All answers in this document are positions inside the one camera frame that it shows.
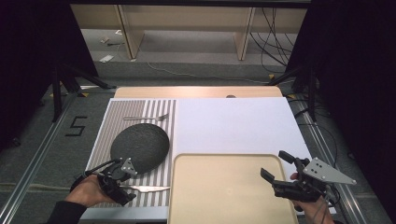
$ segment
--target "wire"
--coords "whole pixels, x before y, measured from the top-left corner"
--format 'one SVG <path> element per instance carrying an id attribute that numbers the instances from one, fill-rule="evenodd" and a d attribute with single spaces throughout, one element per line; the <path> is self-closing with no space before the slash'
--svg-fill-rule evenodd
<path id="1" fill-rule="evenodd" d="M 250 33 L 250 36 L 253 38 L 254 42 L 256 42 L 256 44 L 260 47 L 260 49 L 262 49 L 263 52 L 265 52 L 268 56 L 270 56 L 272 59 L 274 59 L 275 61 L 277 61 L 278 63 L 282 64 L 283 66 L 286 66 L 285 63 L 282 63 L 278 58 L 274 57 L 270 52 L 268 52 L 265 48 L 263 48 L 259 42 L 257 42 L 256 38 L 254 38 L 253 34 Z"/>
<path id="2" fill-rule="evenodd" d="M 328 198 L 327 196 L 324 198 L 323 202 L 320 204 L 317 212 L 315 213 L 314 217 L 312 217 L 312 224 L 315 224 L 315 218 L 317 217 L 319 211 L 321 210 L 321 208 L 323 207 L 323 205 L 327 202 Z"/>
<path id="3" fill-rule="evenodd" d="M 276 49 L 281 49 L 281 47 L 279 47 L 279 46 L 275 46 L 275 45 L 272 45 L 272 44 L 268 43 L 268 40 L 262 39 L 262 37 L 260 36 L 260 33 L 256 33 L 256 35 L 257 35 L 257 36 L 259 37 L 259 39 L 262 40 L 262 42 L 264 42 L 266 45 L 271 46 L 271 47 L 276 48 Z M 291 50 L 290 50 L 290 49 L 283 49 L 283 50 L 285 50 L 285 51 L 291 53 Z"/>
<path id="4" fill-rule="evenodd" d="M 249 82 L 255 82 L 255 83 L 260 83 L 260 84 L 267 84 L 269 82 L 262 82 L 262 81 L 256 81 L 256 80 L 251 80 L 251 79 L 247 79 L 247 78 L 232 78 L 232 77 L 216 77 L 216 76 L 208 76 L 208 77 L 202 77 L 202 76 L 197 76 L 197 75 L 193 75 L 193 74 L 188 74 L 188 73 L 175 73 L 169 70 L 166 70 L 164 68 L 157 68 L 152 66 L 149 62 L 147 62 L 148 66 L 154 70 L 157 71 L 163 71 L 172 75 L 176 75 L 176 76 L 186 76 L 186 77 L 201 77 L 201 78 L 209 78 L 209 77 L 214 77 L 214 78 L 219 78 L 219 79 L 225 79 L 225 80 L 241 80 L 241 81 L 249 81 Z"/>
<path id="5" fill-rule="evenodd" d="M 261 59 L 261 62 L 262 62 L 262 67 L 264 68 L 264 70 L 265 71 L 267 71 L 267 72 L 270 72 L 270 73 L 279 73 L 279 74 L 282 74 L 283 72 L 277 72 L 277 71 L 273 71 L 273 70 L 271 70 L 271 69 L 269 69 L 269 68 L 266 68 L 265 67 L 265 65 L 264 65 L 264 59 L 263 59 L 263 55 L 264 55 L 264 50 L 262 50 L 262 53 L 261 53 L 261 55 L 260 55 L 260 59 Z"/>
<path id="6" fill-rule="evenodd" d="M 324 218 L 326 217 L 326 213 L 327 213 L 327 211 L 325 211 L 325 212 L 323 213 L 323 217 L 322 217 L 322 220 L 320 221 L 320 224 L 322 224 L 322 223 L 323 223 L 323 221 L 324 221 Z"/>
<path id="7" fill-rule="evenodd" d="M 341 214 L 343 215 L 344 221 L 346 222 L 346 224 L 349 224 L 349 222 L 347 221 L 347 216 L 346 216 L 346 212 L 344 211 L 344 208 L 341 204 L 339 204 L 338 206 L 341 210 Z"/>
<path id="8" fill-rule="evenodd" d="M 294 118 L 297 119 L 300 115 L 302 115 L 303 113 L 308 112 L 308 108 L 298 112 L 297 114 L 294 115 Z"/>
<path id="9" fill-rule="evenodd" d="M 271 33 L 273 34 L 273 36 L 274 36 L 274 38 L 275 38 L 275 41 L 276 41 L 276 46 L 278 46 L 278 45 L 280 46 L 280 48 L 277 49 L 277 51 L 279 52 L 280 58 L 282 59 L 282 61 L 284 62 L 284 64 L 286 64 L 285 61 L 283 60 L 282 54 L 280 53 L 279 49 L 282 49 L 282 52 L 283 52 L 283 54 L 285 55 L 286 59 L 287 59 L 287 60 L 289 60 L 289 59 L 288 59 L 288 57 L 286 56 L 285 51 L 283 50 L 283 48 L 282 48 L 282 46 L 281 46 L 279 40 L 278 40 L 277 37 L 276 37 L 276 28 L 275 28 L 275 27 L 276 27 L 276 26 L 275 26 L 275 21 L 276 21 L 276 8 L 273 8 L 273 20 L 272 20 L 272 25 L 270 24 L 270 22 L 269 22 L 269 20 L 268 20 L 268 18 L 267 18 L 267 15 L 265 14 L 265 11 L 264 11 L 264 8 L 263 8 L 263 7 L 262 7 L 262 14 L 263 14 L 265 20 L 267 21 L 268 27 L 270 28 L 270 33 L 268 34 L 268 36 L 269 36 Z"/>
<path id="10" fill-rule="evenodd" d="M 290 82 L 294 82 L 294 80 L 290 80 L 290 81 L 284 81 L 284 82 L 281 82 L 281 83 L 279 83 L 278 85 L 281 85 L 281 84 L 286 84 L 286 83 L 290 83 Z"/>
<path id="11" fill-rule="evenodd" d="M 289 39 L 288 35 L 285 34 L 285 36 L 286 36 L 286 38 L 289 40 L 289 43 L 290 43 L 292 46 L 294 46 L 293 43 L 291 42 L 291 40 Z"/>
<path id="12" fill-rule="evenodd" d="M 297 101 L 304 101 L 304 102 L 307 102 L 308 100 L 289 100 L 288 102 L 291 103 L 291 102 L 297 102 Z"/>
<path id="13" fill-rule="evenodd" d="M 123 57 L 123 56 L 120 55 L 120 47 L 121 47 L 122 45 L 125 45 L 125 43 L 119 43 L 119 44 L 107 43 L 107 46 L 108 46 L 108 47 L 117 46 L 117 49 L 116 49 L 117 55 L 118 55 L 121 59 L 122 59 L 122 58 L 123 58 L 123 59 L 126 59 L 125 57 Z"/>
<path id="14" fill-rule="evenodd" d="M 320 116 L 322 116 L 323 118 L 327 118 L 327 119 L 330 119 L 330 118 L 332 117 L 332 116 L 330 116 L 330 115 L 320 114 L 320 113 L 318 113 L 318 112 L 315 112 L 315 114 L 320 115 Z"/>
<path id="15" fill-rule="evenodd" d="M 315 127 L 319 127 L 319 128 L 321 128 L 321 129 L 323 129 L 324 131 L 326 131 L 326 132 L 330 135 L 330 137 L 331 137 L 332 140 L 334 141 L 335 154 L 334 154 L 334 162 L 333 162 L 332 167 L 335 168 L 335 164 L 337 163 L 337 157 L 338 157 L 338 146 L 337 146 L 337 142 L 335 141 L 335 138 L 334 138 L 334 136 L 332 135 L 332 133 L 331 133 L 329 130 L 327 130 L 326 128 L 324 128 L 323 126 L 320 126 L 320 125 L 317 125 L 317 124 L 298 124 L 298 125 L 299 125 L 299 126 L 304 126 L 304 125 L 306 125 L 306 126 L 315 126 Z"/>
<path id="16" fill-rule="evenodd" d="M 341 194 L 340 191 L 338 191 L 338 189 L 334 186 L 334 185 L 329 185 L 332 192 L 334 192 L 336 194 L 336 201 L 333 203 L 334 206 L 336 206 L 337 204 L 340 203 L 341 200 Z"/>
<path id="17" fill-rule="evenodd" d="M 102 168 L 102 167 L 104 167 L 104 166 L 106 166 L 106 165 L 109 165 L 110 163 L 113 163 L 113 162 L 115 162 L 115 161 L 120 161 L 120 159 L 113 159 L 113 160 L 111 160 L 111 161 L 107 161 L 107 162 L 105 162 L 105 163 L 102 163 L 102 164 L 100 164 L 100 165 L 98 165 L 98 166 L 92 168 L 92 169 L 89 170 L 89 171 L 83 172 L 83 175 L 85 175 L 85 174 L 92 174 L 94 171 L 97 171 L 97 170 L 99 170 L 100 168 Z"/>

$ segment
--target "wooden tray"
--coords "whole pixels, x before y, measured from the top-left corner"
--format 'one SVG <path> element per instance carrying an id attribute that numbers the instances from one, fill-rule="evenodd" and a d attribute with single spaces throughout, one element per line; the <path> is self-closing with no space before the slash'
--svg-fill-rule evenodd
<path id="1" fill-rule="evenodd" d="M 261 168 L 285 180 L 280 159 L 259 154 L 176 157 L 168 223 L 298 223 L 291 202 L 277 198 Z"/>

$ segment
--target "black cable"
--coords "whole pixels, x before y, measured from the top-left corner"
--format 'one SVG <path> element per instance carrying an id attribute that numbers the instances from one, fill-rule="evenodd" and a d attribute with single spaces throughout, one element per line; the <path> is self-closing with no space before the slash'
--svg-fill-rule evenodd
<path id="1" fill-rule="evenodd" d="M 349 224 L 349 222 L 347 221 L 347 215 L 346 215 L 346 212 L 344 211 L 343 206 L 341 204 L 339 204 L 338 207 L 340 208 L 341 214 L 343 215 L 344 221 L 346 222 L 345 224 Z"/>
<path id="2" fill-rule="evenodd" d="M 338 157 L 338 146 L 337 146 L 337 142 L 335 141 L 334 136 L 332 135 L 332 133 L 327 130 L 326 128 L 324 128 L 323 126 L 317 125 L 317 124 L 298 124 L 299 126 L 303 126 L 303 125 L 309 125 L 309 126 L 316 126 L 318 128 L 323 129 L 324 131 L 326 131 L 330 137 L 332 138 L 332 140 L 334 141 L 334 148 L 335 148 L 335 153 L 334 153 L 334 163 L 332 165 L 333 168 L 335 168 L 335 164 L 337 163 L 337 157 Z"/>
<path id="3" fill-rule="evenodd" d="M 318 112 L 316 112 L 315 111 L 315 114 L 317 114 L 317 115 L 319 115 L 319 116 L 322 116 L 323 118 L 327 118 L 327 119 L 330 119 L 332 116 L 330 116 L 330 115 L 324 115 L 324 114 L 320 114 L 320 113 L 318 113 Z"/>
<path id="4" fill-rule="evenodd" d="M 272 25 L 270 24 L 270 22 L 269 22 L 269 20 L 268 20 L 268 18 L 267 18 L 267 15 L 265 14 L 265 11 L 264 11 L 264 8 L 263 8 L 263 7 L 262 7 L 262 14 L 263 14 L 265 20 L 267 21 L 268 27 L 270 28 L 270 33 L 269 33 L 269 35 L 270 35 L 270 34 L 273 34 L 273 36 L 274 36 L 274 38 L 275 38 L 276 46 L 277 46 L 277 45 L 280 46 L 280 48 L 277 48 L 277 51 L 278 51 L 278 53 L 279 53 L 279 56 L 280 56 L 280 58 L 282 59 L 283 63 L 286 64 L 285 61 L 283 60 L 282 54 L 281 54 L 280 51 L 279 51 L 279 49 L 282 49 L 282 46 L 280 45 L 280 42 L 279 42 L 279 40 L 278 40 L 277 37 L 276 37 L 276 31 L 275 31 L 276 8 L 273 8 L 273 20 L 272 20 Z"/>
<path id="5" fill-rule="evenodd" d="M 320 224 L 323 224 L 323 221 L 324 221 L 324 218 L 326 217 L 326 212 L 325 213 L 323 213 L 323 217 L 322 217 L 322 220 L 320 221 Z"/>
<path id="6" fill-rule="evenodd" d="M 286 53 L 283 50 L 282 45 L 280 44 L 279 40 L 276 37 L 275 21 L 276 21 L 276 8 L 273 8 L 273 22 L 272 22 L 273 36 L 274 36 L 275 41 L 276 41 L 276 46 L 279 45 L 279 48 L 277 48 L 277 52 L 279 53 L 280 58 L 282 59 L 282 61 L 285 63 L 285 61 L 283 60 L 282 54 L 280 53 L 279 49 L 282 49 L 283 55 L 285 55 L 285 58 L 286 58 L 287 61 L 289 61 L 289 58 L 288 58 L 288 56 L 286 56 Z"/>
<path id="7" fill-rule="evenodd" d="M 327 110 L 326 106 L 324 105 L 316 105 L 315 109 L 319 109 L 319 110 Z"/>
<path id="8" fill-rule="evenodd" d="M 106 166 L 106 165 L 109 165 L 110 163 L 113 163 L 113 162 L 115 162 L 115 161 L 120 161 L 120 159 L 114 159 L 114 160 L 111 160 L 111 161 L 107 161 L 107 162 L 105 162 L 105 163 L 102 163 L 102 164 L 100 164 L 100 165 L 94 167 L 93 169 L 91 169 L 91 170 L 89 170 L 89 171 L 87 171 L 87 172 L 93 173 L 94 171 L 97 171 L 97 170 L 99 170 L 100 168 L 102 168 L 102 167 L 104 167 L 104 166 Z"/>
<path id="9" fill-rule="evenodd" d="M 289 39 L 288 35 L 285 34 L 285 36 L 286 36 L 286 38 L 289 40 L 289 43 L 290 43 L 292 46 L 294 46 L 293 43 L 291 42 L 291 40 Z"/>
<path id="10" fill-rule="evenodd" d="M 250 33 L 250 36 L 253 38 L 254 42 L 256 42 L 257 46 L 259 46 L 260 49 L 262 49 L 262 51 L 264 51 L 268 56 L 270 56 L 272 59 L 274 59 L 275 61 L 277 61 L 278 63 L 282 64 L 283 66 L 286 66 L 285 63 L 282 63 L 279 59 L 277 59 L 276 57 L 274 57 L 270 52 L 268 52 L 266 49 L 264 49 L 258 42 L 257 40 L 254 38 L 254 36 Z"/>
<path id="11" fill-rule="evenodd" d="M 338 189 L 334 186 L 334 185 L 329 185 L 330 188 L 332 189 L 332 192 L 335 192 L 337 194 L 337 201 L 334 202 L 334 206 L 336 206 L 337 204 L 340 203 L 341 200 L 341 194 L 340 191 L 338 191 Z"/>
<path id="12" fill-rule="evenodd" d="M 110 43 L 107 43 L 107 46 L 109 47 L 109 46 L 115 46 L 115 45 L 117 45 L 117 46 L 119 46 L 119 45 L 123 45 L 124 43 L 120 43 L 120 44 L 110 44 Z"/>
<path id="13" fill-rule="evenodd" d="M 268 33 L 267 38 L 266 38 L 265 41 L 264 41 L 264 46 L 262 46 L 263 49 L 265 49 L 265 47 L 267 46 L 268 40 L 270 39 L 270 36 L 271 36 L 271 32 Z"/>
<path id="14" fill-rule="evenodd" d="M 308 112 L 308 108 L 298 112 L 297 114 L 294 115 L 294 118 L 297 119 L 300 115 L 302 115 L 303 113 Z"/>
<path id="15" fill-rule="evenodd" d="M 262 40 L 262 42 L 266 43 L 266 45 L 271 46 L 271 47 L 276 48 L 276 49 L 281 49 L 281 47 L 278 47 L 278 46 L 275 46 L 275 45 L 273 45 L 273 44 L 270 44 L 270 43 L 268 43 L 266 40 L 262 39 L 262 36 L 260 35 L 260 33 L 256 33 L 256 35 L 259 37 L 260 40 Z M 285 50 L 285 51 L 291 53 L 291 50 L 290 50 L 290 49 L 283 49 L 283 50 Z"/>
<path id="16" fill-rule="evenodd" d="M 323 193 L 320 189 L 318 189 L 317 187 L 313 186 L 310 183 L 306 184 L 309 188 L 314 189 L 317 193 L 319 193 L 322 197 L 326 196 L 325 193 Z"/>
<path id="17" fill-rule="evenodd" d="M 264 63 L 263 63 L 262 55 L 261 55 L 262 68 L 264 68 L 265 71 L 267 71 L 267 72 L 269 72 L 269 73 L 279 73 L 279 74 L 282 74 L 282 73 L 283 73 L 283 72 L 273 71 L 273 70 L 271 70 L 271 69 L 265 67 L 265 65 L 264 65 Z"/>
<path id="18" fill-rule="evenodd" d="M 312 217 L 312 221 L 313 221 L 314 223 L 315 223 L 315 219 L 316 219 L 316 217 L 317 217 L 319 211 L 321 210 L 321 208 L 323 207 L 323 205 L 326 204 L 326 202 L 327 202 L 327 198 L 324 198 L 324 200 L 323 200 L 323 202 L 320 204 L 320 206 L 319 206 L 317 212 L 316 212 L 315 215 Z"/>
<path id="19" fill-rule="evenodd" d="M 290 103 L 290 102 L 297 102 L 297 101 L 305 101 L 305 102 L 307 102 L 308 100 L 289 100 L 288 102 Z"/>

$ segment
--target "metal rod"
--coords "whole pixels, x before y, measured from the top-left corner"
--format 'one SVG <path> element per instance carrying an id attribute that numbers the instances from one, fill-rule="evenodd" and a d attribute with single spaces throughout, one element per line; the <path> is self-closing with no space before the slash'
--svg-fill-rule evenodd
<path id="1" fill-rule="evenodd" d="M 0 223 L 10 223 L 11 219 L 15 216 L 18 207 L 20 206 L 21 201 L 26 194 L 26 191 L 29 189 L 30 184 L 35 179 L 35 175 L 37 174 L 43 160 L 46 158 L 47 152 L 49 151 L 56 134 L 59 132 L 59 129 L 63 124 L 66 111 L 77 98 L 77 95 L 77 93 L 67 95 L 66 99 L 64 100 L 63 113 L 56 122 L 51 124 L 49 131 L 44 137 L 44 140 L 41 142 L 40 147 L 33 156 L 17 186 L 12 191 L 11 195 L 8 197 L 5 205 L 3 206 L 0 214 Z"/>
<path id="2" fill-rule="evenodd" d="M 299 107 L 300 109 L 304 109 L 306 108 L 306 105 L 304 105 L 304 103 L 299 103 Z M 307 124 L 312 124 L 307 126 L 317 144 L 323 161 L 329 164 L 333 164 L 335 157 L 333 156 L 331 149 L 327 145 L 326 140 L 323 137 L 319 127 L 316 126 L 316 123 L 314 123 L 309 115 L 307 115 L 306 113 L 304 113 L 304 120 Z M 352 191 L 350 190 L 350 187 L 348 185 L 341 184 L 336 184 L 336 187 L 340 192 L 340 195 L 343 199 L 342 201 L 344 203 L 344 207 L 346 208 L 351 221 L 356 224 L 368 223 L 363 213 L 361 212 L 359 203 L 355 199 Z"/>

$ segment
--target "knife blade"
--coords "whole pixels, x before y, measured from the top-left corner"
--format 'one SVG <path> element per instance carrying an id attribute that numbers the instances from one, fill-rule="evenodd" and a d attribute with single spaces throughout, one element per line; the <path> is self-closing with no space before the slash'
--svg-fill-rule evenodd
<path id="1" fill-rule="evenodd" d="M 120 188 L 122 188 L 122 189 L 136 189 L 141 193 L 148 193 L 148 192 L 156 192 L 156 191 L 170 189 L 171 187 L 121 185 Z"/>

